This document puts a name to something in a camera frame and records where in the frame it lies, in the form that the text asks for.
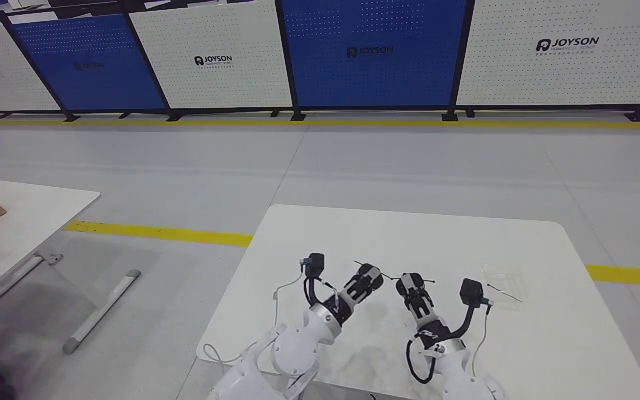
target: pegboard panel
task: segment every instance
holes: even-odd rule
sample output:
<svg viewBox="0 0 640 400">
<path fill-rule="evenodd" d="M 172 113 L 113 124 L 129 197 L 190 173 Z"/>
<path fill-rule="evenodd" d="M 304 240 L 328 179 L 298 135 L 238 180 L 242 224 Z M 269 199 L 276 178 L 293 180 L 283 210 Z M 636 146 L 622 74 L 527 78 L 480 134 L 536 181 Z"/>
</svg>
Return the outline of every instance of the pegboard panel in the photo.
<svg viewBox="0 0 640 400">
<path fill-rule="evenodd" d="M 640 103 L 640 1 L 476 0 L 459 105 Z"/>
<path fill-rule="evenodd" d="M 67 109 L 164 108 L 124 16 L 33 22 L 14 28 Z"/>
<path fill-rule="evenodd" d="M 272 0 L 131 19 L 171 107 L 291 107 Z"/>
<path fill-rule="evenodd" d="M 466 0 L 283 0 L 298 100 L 449 104 Z"/>
<path fill-rule="evenodd" d="M 0 111 L 59 109 L 9 32 L 0 25 Z"/>
</svg>

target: white partition panel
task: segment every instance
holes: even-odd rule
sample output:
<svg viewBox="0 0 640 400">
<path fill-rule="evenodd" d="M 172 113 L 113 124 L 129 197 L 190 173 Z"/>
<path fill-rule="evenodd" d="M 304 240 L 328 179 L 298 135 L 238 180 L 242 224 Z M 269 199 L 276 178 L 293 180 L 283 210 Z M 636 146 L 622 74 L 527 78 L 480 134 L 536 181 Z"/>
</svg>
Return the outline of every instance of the white partition panel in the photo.
<svg viewBox="0 0 640 400">
<path fill-rule="evenodd" d="M 476 0 L 460 105 L 640 103 L 640 0 Z"/>
<path fill-rule="evenodd" d="M 273 0 L 131 19 L 172 108 L 291 107 Z"/>
<path fill-rule="evenodd" d="M 9 32 L 0 25 L 0 111 L 59 109 Z"/>
</svg>

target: table leg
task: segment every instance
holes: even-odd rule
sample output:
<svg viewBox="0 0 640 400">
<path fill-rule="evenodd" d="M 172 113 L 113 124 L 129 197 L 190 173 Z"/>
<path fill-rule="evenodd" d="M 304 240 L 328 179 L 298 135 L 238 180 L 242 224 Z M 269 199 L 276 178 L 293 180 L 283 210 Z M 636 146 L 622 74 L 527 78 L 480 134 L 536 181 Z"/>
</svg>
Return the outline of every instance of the table leg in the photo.
<svg viewBox="0 0 640 400">
<path fill-rule="evenodd" d="M 23 263 L 22 266 L 18 268 L 13 274 L 3 278 L 2 281 L 0 281 L 0 296 L 9 291 L 9 289 L 11 289 L 13 285 L 20 281 L 20 279 L 27 276 L 27 274 L 31 272 L 31 270 L 34 269 L 42 261 L 42 257 L 33 256 L 25 263 Z"/>
<path fill-rule="evenodd" d="M 65 354 L 73 353 L 80 343 L 84 340 L 85 337 L 91 332 L 91 330 L 100 322 L 102 317 L 105 316 L 107 311 L 118 301 L 120 296 L 124 294 L 124 292 L 131 286 L 134 280 L 139 277 L 141 274 L 140 271 L 136 269 L 132 269 L 127 273 L 127 275 L 120 281 L 120 283 L 116 286 L 111 293 L 109 293 L 109 297 L 107 298 L 107 303 L 101 308 L 95 310 L 89 318 L 78 328 L 78 330 L 71 335 L 69 339 L 67 339 L 64 346 L 62 346 L 62 350 Z"/>
</svg>

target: black cable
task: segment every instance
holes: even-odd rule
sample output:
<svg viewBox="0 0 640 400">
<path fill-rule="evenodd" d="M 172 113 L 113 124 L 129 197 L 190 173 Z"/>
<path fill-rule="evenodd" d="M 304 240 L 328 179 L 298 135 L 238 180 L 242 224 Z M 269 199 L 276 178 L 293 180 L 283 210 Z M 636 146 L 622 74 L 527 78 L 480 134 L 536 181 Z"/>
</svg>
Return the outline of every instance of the black cable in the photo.
<svg viewBox="0 0 640 400">
<path fill-rule="evenodd" d="M 316 296 L 316 291 L 315 291 L 315 287 L 314 287 L 314 278 L 307 278 L 304 280 L 305 283 L 307 283 L 309 285 L 309 287 L 307 288 L 307 286 L 305 286 L 305 291 L 304 294 L 307 297 L 307 301 L 309 302 L 310 306 L 314 306 L 318 303 L 320 303 L 320 300 L 318 300 L 318 297 Z"/>
<path fill-rule="evenodd" d="M 473 306 L 469 306 L 469 308 L 467 308 L 467 313 L 464 316 L 462 325 L 460 326 L 460 328 L 456 329 L 454 332 L 448 335 L 447 339 L 459 339 L 462 337 L 462 335 L 465 334 L 465 332 L 469 329 L 469 325 L 471 325 L 471 318 L 473 317 L 474 310 L 475 308 L 473 308 Z"/>
<path fill-rule="evenodd" d="M 382 276 L 384 276 L 385 278 L 390 279 L 392 281 L 397 281 L 398 279 L 400 279 L 400 278 L 392 278 L 389 275 L 385 274 L 384 272 L 380 272 L 380 273 L 382 274 Z"/>
<path fill-rule="evenodd" d="M 407 357 L 407 364 L 409 365 L 409 372 L 411 372 L 411 376 L 413 376 L 413 378 L 422 383 L 423 385 L 426 385 L 427 383 L 431 382 L 431 379 L 433 379 L 433 371 L 436 368 L 436 359 L 435 358 L 431 358 L 431 367 L 429 368 L 429 376 L 427 376 L 426 378 L 420 378 L 417 374 L 416 371 L 413 370 L 413 363 L 411 362 L 411 344 L 413 343 L 413 340 L 409 340 L 407 342 L 407 350 L 406 350 L 406 357 Z"/>
<path fill-rule="evenodd" d="M 311 299 L 309 298 L 309 292 L 307 291 L 308 280 L 309 278 L 305 278 L 304 282 L 302 282 L 302 287 L 304 288 L 304 298 L 307 299 L 307 303 L 309 303 L 309 305 L 312 306 L 313 304 L 311 304 Z"/>
</svg>

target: metal stand leg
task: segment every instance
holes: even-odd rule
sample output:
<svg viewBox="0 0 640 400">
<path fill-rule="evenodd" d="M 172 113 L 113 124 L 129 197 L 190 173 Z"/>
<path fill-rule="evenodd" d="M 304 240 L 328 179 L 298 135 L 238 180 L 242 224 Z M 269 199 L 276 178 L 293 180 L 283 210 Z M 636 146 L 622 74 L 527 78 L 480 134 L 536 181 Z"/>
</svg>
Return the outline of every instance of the metal stand leg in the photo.
<svg viewBox="0 0 640 400">
<path fill-rule="evenodd" d="M 27 262 L 22 264 L 22 266 L 18 270 L 16 270 L 16 272 L 2 279 L 2 281 L 0 281 L 0 296 L 7 293 L 9 289 L 11 289 L 16 283 L 18 283 L 20 279 L 27 276 L 27 274 L 31 272 L 31 270 L 34 269 L 42 261 L 42 257 L 33 256 L 32 258 L 27 260 Z"/>
<path fill-rule="evenodd" d="M 127 276 L 125 276 L 124 279 L 120 281 L 118 286 L 116 286 L 116 288 L 113 289 L 113 291 L 109 294 L 107 304 L 102 306 L 102 308 L 95 310 L 91 315 L 89 315 L 89 318 L 84 321 L 80 328 L 78 328 L 78 330 L 69 339 L 67 339 L 67 342 L 64 344 L 64 346 L 62 346 L 62 351 L 64 351 L 65 354 L 73 353 L 78 348 L 78 346 L 80 346 L 80 343 L 84 340 L 84 338 L 87 337 L 89 332 L 91 332 L 91 330 L 98 324 L 98 322 L 100 322 L 102 317 L 105 316 L 107 311 L 109 311 L 109 309 L 116 303 L 116 301 L 118 301 L 118 299 L 124 294 L 129 286 L 131 286 L 133 281 L 140 276 L 140 274 L 141 272 L 136 269 L 132 269 L 127 273 Z"/>
<path fill-rule="evenodd" d="M 70 112 L 65 112 L 64 116 L 67 117 L 67 119 L 65 119 L 64 122 L 73 122 L 73 121 L 77 120 L 78 118 L 80 118 L 79 116 L 73 115 Z"/>
<path fill-rule="evenodd" d="M 294 111 L 293 112 L 293 117 L 291 117 L 291 121 L 304 121 L 304 118 L 307 116 L 307 114 L 303 114 L 300 111 Z"/>
<path fill-rule="evenodd" d="M 182 118 L 182 114 L 179 114 L 175 111 L 171 111 L 169 112 L 169 118 L 167 118 L 167 122 L 176 122 L 180 118 Z"/>
<path fill-rule="evenodd" d="M 455 111 L 447 111 L 446 114 L 442 114 L 442 120 L 447 122 L 457 121 L 458 115 Z"/>
<path fill-rule="evenodd" d="M 640 110 L 634 111 L 632 113 L 627 113 L 624 116 L 629 118 L 629 121 L 631 122 L 640 122 Z"/>
</svg>

